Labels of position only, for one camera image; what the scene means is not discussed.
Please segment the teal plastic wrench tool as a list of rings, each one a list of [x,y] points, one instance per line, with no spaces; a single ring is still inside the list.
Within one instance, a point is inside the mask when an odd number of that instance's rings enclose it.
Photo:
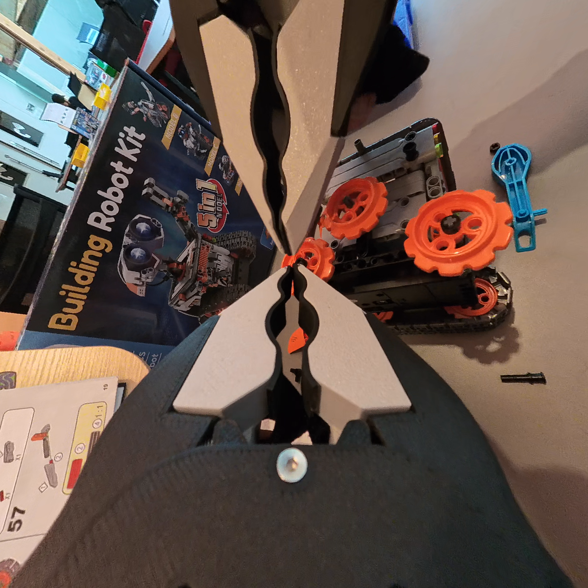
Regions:
[[[546,215],[546,208],[533,210],[527,176],[532,163],[532,152],[519,143],[499,148],[491,162],[495,181],[506,191],[513,214],[513,240],[518,253],[536,248],[535,218]]]

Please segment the robot kit box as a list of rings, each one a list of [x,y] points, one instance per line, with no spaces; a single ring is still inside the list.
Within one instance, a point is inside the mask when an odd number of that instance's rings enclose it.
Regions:
[[[154,368],[261,283],[276,247],[210,124],[125,65],[18,350],[111,346]]]

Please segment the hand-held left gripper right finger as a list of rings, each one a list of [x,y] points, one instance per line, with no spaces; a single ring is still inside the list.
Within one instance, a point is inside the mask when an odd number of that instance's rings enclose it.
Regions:
[[[309,416],[342,430],[412,407],[363,310],[305,267],[296,268],[296,298],[308,336],[300,385]]]

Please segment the instruction booklet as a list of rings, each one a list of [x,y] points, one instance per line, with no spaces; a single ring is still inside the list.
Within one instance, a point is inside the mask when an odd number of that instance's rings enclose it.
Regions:
[[[1,563],[23,565],[62,511],[122,392],[116,376],[1,398]]]

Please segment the small orange connector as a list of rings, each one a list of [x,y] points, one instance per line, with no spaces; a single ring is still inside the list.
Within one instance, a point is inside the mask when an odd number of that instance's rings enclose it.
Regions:
[[[285,255],[282,263],[281,268],[285,268],[287,266],[292,266],[296,261],[294,256]],[[290,336],[288,341],[288,353],[293,354],[296,352],[301,351],[308,340],[307,334],[304,332],[303,328],[298,327]]]

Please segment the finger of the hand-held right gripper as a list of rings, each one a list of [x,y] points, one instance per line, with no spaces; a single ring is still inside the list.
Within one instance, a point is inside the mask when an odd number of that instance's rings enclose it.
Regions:
[[[226,15],[199,32],[224,147],[276,245],[291,254],[281,220],[289,115],[277,81],[275,42]]]
[[[281,220],[292,254],[315,225],[345,142],[332,135],[344,7],[344,1],[299,1],[277,36],[277,76],[290,117]]]

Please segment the orange gear wheel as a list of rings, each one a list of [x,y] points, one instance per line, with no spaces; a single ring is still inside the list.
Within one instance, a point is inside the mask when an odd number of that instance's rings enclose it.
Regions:
[[[455,277],[481,270],[513,237],[512,211],[487,190],[454,190],[427,202],[405,230],[405,252],[425,272]]]
[[[330,196],[320,217],[320,229],[335,239],[358,239],[374,229],[388,207],[387,188],[375,177],[355,178]]]
[[[334,257],[327,241],[308,237],[296,253],[294,264],[306,265],[318,278],[329,282],[334,275]]]

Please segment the grey toy robot vehicle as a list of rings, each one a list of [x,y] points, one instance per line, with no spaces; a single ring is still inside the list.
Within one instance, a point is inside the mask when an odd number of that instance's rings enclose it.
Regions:
[[[485,332],[503,323],[513,292],[495,260],[449,277],[419,269],[405,252],[405,230],[419,209],[457,190],[441,122],[423,119],[368,146],[357,140],[356,152],[334,169],[320,217],[339,186],[367,177],[383,182],[388,193],[374,229],[358,239],[335,239],[318,224],[316,236],[334,250],[333,288],[400,334]]]

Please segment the blue plastic bin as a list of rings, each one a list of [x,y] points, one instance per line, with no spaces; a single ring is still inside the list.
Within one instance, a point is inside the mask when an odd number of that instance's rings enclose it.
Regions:
[[[414,17],[411,1],[397,1],[393,17],[393,25],[401,30],[405,45],[416,50],[417,41],[415,40]]]

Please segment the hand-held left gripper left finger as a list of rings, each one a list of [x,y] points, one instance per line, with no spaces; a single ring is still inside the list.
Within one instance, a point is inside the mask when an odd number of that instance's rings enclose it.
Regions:
[[[292,281],[293,268],[282,268],[222,311],[173,401],[176,412],[233,420],[241,430],[267,417]]]

